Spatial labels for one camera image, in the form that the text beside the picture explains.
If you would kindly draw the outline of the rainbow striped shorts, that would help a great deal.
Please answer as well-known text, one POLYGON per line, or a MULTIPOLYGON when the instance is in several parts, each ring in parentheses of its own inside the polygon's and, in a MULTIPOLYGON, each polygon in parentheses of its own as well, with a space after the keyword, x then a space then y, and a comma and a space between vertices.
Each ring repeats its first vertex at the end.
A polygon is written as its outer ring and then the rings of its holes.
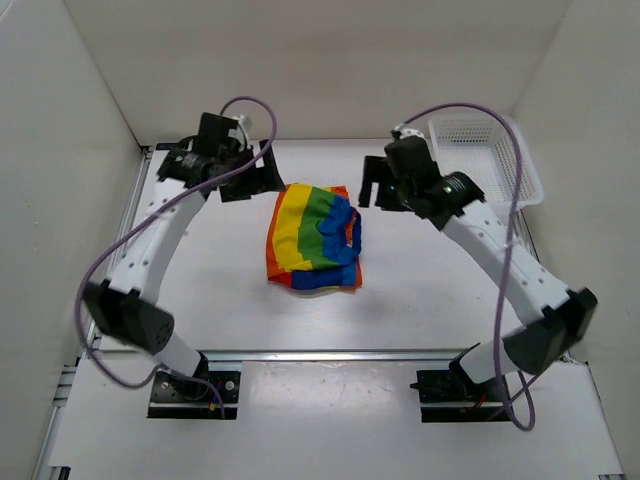
POLYGON ((362 286, 362 222, 344 186, 293 183, 280 192, 266 238, 270 282, 288 289, 362 286))

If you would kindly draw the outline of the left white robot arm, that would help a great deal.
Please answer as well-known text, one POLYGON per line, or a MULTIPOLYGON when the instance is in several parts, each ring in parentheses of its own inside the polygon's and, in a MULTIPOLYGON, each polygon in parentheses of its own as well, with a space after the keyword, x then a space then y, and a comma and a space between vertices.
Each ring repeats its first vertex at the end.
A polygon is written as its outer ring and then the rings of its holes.
POLYGON ((202 115, 197 134, 170 145, 156 172, 144 219, 126 235, 120 259, 100 282, 79 292, 99 332, 149 356, 175 375, 188 400, 206 395, 206 359, 175 331, 171 313, 157 304, 168 266, 187 227, 209 196, 225 202, 281 191, 273 136, 253 147, 247 116, 202 115))

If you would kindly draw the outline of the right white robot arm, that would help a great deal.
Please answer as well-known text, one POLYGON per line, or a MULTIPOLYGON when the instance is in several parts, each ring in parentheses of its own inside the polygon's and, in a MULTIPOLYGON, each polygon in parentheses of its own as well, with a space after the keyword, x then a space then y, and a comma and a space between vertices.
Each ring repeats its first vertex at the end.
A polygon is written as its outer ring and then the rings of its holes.
POLYGON ((571 289, 523 246, 508 241, 506 222, 480 187, 462 172, 441 174, 423 138, 396 139, 384 151, 364 160, 360 206, 408 211, 429 221, 480 266, 521 323, 451 362, 455 396, 470 400, 504 373, 540 375, 584 338, 597 307, 591 290, 571 289))

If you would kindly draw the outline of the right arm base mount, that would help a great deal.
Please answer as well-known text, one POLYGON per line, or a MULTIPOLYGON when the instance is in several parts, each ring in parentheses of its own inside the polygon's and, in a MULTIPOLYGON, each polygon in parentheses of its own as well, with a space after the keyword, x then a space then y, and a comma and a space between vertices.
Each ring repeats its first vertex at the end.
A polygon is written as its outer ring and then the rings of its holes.
POLYGON ((420 366, 409 388, 417 393, 422 423, 509 422, 496 380, 469 386, 449 361, 420 366))

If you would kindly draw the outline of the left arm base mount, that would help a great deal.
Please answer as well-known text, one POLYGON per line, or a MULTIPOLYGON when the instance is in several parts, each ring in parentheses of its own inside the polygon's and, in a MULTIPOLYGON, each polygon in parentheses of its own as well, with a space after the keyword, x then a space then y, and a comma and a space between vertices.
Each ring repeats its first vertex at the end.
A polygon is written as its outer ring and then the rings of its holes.
POLYGON ((239 366, 201 363, 196 373, 207 381, 194 382, 159 370, 151 383, 149 419, 236 420, 241 387, 239 366))

